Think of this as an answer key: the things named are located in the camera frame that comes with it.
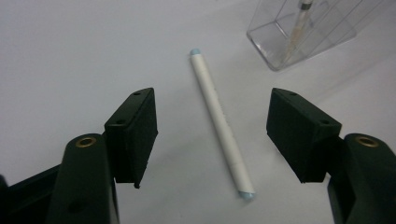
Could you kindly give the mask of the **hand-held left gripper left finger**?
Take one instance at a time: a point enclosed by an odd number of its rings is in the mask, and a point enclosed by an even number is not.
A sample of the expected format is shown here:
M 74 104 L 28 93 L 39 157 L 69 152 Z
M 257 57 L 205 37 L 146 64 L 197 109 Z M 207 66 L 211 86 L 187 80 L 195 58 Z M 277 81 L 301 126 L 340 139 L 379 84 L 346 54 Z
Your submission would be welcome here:
M 157 134 L 154 89 L 133 92 L 105 123 L 106 146 L 117 183 L 140 188 Z

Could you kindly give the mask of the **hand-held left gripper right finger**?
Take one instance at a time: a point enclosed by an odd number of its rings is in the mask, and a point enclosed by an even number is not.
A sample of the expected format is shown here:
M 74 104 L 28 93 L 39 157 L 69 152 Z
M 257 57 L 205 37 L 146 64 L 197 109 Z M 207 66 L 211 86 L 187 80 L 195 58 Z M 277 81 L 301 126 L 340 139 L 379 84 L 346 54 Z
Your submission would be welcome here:
M 266 131 L 301 183 L 322 182 L 342 125 L 298 93 L 273 88 Z

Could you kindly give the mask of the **white pen with blue ends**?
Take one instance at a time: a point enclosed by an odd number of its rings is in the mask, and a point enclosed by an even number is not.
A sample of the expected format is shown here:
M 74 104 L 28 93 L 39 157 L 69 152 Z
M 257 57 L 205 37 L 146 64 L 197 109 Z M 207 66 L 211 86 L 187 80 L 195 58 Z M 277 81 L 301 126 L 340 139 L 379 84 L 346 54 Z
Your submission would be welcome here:
M 216 129 L 236 190 L 244 200 L 252 200 L 255 196 L 255 189 L 250 180 L 239 146 L 233 136 L 233 131 L 222 110 L 218 92 L 205 62 L 205 57 L 199 49 L 192 49 L 190 57 L 193 71 L 205 98 L 208 112 Z

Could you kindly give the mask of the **clear acrylic pen holder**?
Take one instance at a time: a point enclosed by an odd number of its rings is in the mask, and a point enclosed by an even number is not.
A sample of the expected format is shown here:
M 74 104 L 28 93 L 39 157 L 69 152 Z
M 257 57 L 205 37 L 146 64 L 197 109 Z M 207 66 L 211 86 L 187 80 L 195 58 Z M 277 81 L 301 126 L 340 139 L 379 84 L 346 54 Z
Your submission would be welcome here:
M 247 38 L 274 71 L 354 38 L 396 0 L 314 0 L 297 49 L 283 64 L 299 4 L 300 0 L 261 0 L 247 29 Z

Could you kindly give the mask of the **white and clear pen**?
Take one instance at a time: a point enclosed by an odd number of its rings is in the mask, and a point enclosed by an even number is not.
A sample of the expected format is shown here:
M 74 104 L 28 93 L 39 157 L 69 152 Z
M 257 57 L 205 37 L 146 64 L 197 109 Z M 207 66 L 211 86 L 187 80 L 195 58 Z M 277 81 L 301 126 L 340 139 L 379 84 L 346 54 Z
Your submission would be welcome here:
M 313 2 L 314 0 L 300 0 L 299 14 L 289 37 L 289 42 L 283 56 L 283 64 L 288 62 L 292 56 L 292 53 L 297 49 L 304 32 L 304 26 L 309 18 L 310 8 L 312 7 Z

